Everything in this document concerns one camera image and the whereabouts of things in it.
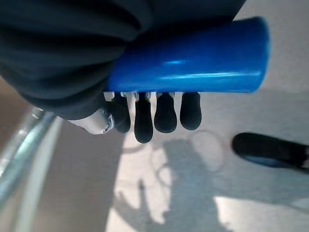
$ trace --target black sleeve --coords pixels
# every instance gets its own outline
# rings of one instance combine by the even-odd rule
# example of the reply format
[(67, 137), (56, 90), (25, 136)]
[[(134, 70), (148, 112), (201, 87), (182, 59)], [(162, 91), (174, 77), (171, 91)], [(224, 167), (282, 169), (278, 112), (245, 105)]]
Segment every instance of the black sleeve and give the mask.
[(0, 7), (0, 75), (64, 119), (102, 104), (113, 61), (152, 23), (146, 0), (10, 0)]

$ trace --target robotic hand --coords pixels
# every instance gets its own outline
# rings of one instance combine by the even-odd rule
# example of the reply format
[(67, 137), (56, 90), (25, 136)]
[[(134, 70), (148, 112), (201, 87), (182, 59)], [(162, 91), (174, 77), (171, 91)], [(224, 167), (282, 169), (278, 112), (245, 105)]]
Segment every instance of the robotic hand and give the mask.
[[(202, 2), (203, 9), (214, 7), (213, 1)], [(269, 52), (262, 19), (189, 30), (178, 37), (134, 46), (156, 20), (164, 19), (159, 10), (168, 8), (165, 1), (153, 3), (7, 1), (0, 8), (0, 75), (31, 104), (92, 134), (113, 127), (128, 131), (127, 102), (120, 93), (136, 93), (134, 129), (141, 143), (150, 141), (153, 134), (149, 92), (157, 93), (154, 126), (169, 133), (177, 125), (174, 92), (184, 92), (180, 121), (194, 130), (201, 123), (198, 92), (258, 89)], [(166, 16), (173, 18), (170, 14), (176, 12), (179, 21), (186, 15), (195, 24), (198, 19), (218, 22), (216, 15), (230, 15), (219, 17), (221, 23), (230, 22), (242, 3), (231, 1), (233, 10), (225, 7), (229, 10), (224, 14), (225, 8), (217, 3), (217, 13), (200, 9), (201, 17), (195, 19), (186, 12), (191, 5), (196, 12), (197, 5), (183, 4), (178, 10), (168, 9)], [(115, 93), (111, 102), (105, 101), (105, 91)]]
[(134, 92), (135, 136), (147, 143), (153, 135), (150, 92), (155, 91), (157, 98), (154, 127), (171, 133), (177, 126), (173, 97), (178, 91), (184, 92), (180, 122), (195, 130), (202, 120), (198, 92), (255, 91), (266, 72), (268, 43), (264, 21), (252, 18), (129, 48), (109, 77), (108, 91), (114, 92), (114, 98), (106, 102), (108, 110), (71, 122), (93, 134), (106, 133), (114, 126), (126, 133), (131, 120), (121, 92)]
[[(174, 110), (175, 93), (157, 93), (157, 106), (154, 127), (161, 133), (171, 133), (177, 127), (177, 116)], [(135, 137), (140, 143), (147, 143), (153, 136), (153, 122), (151, 117), (150, 93), (134, 93), (136, 102), (136, 116), (134, 123)], [(114, 93), (112, 102), (107, 101), (108, 110), (100, 109), (93, 115), (70, 122), (83, 127), (91, 134), (105, 134), (113, 127), (119, 132), (130, 130), (131, 119), (126, 95)], [(180, 122), (187, 130), (195, 130), (202, 120), (200, 108), (200, 94), (197, 92), (184, 93), (180, 111)]]

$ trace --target blue handle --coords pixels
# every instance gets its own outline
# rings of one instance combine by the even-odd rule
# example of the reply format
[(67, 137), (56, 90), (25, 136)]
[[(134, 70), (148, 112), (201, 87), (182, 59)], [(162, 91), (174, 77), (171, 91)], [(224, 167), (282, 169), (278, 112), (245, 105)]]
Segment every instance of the blue handle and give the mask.
[(134, 47), (109, 78), (115, 92), (253, 92), (269, 55), (267, 25), (259, 17)]

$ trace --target blue cylinder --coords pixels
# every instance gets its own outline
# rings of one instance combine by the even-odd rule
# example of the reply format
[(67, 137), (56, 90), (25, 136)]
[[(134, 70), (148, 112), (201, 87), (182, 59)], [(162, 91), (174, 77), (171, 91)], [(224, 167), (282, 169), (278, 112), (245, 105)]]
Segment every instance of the blue cylinder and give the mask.
[(134, 47), (117, 61), (108, 90), (254, 92), (265, 76), (269, 47), (259, 17)]

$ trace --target metal rod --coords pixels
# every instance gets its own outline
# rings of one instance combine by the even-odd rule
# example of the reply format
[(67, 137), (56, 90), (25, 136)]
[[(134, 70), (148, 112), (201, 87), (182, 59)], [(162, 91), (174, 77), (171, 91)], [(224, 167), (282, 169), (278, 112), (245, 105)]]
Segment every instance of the metal rod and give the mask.
[(0, 210), (30, 166), (31, 157), (55, 118), (53, 113), (33, 108), (4, 148), (0, 156)]

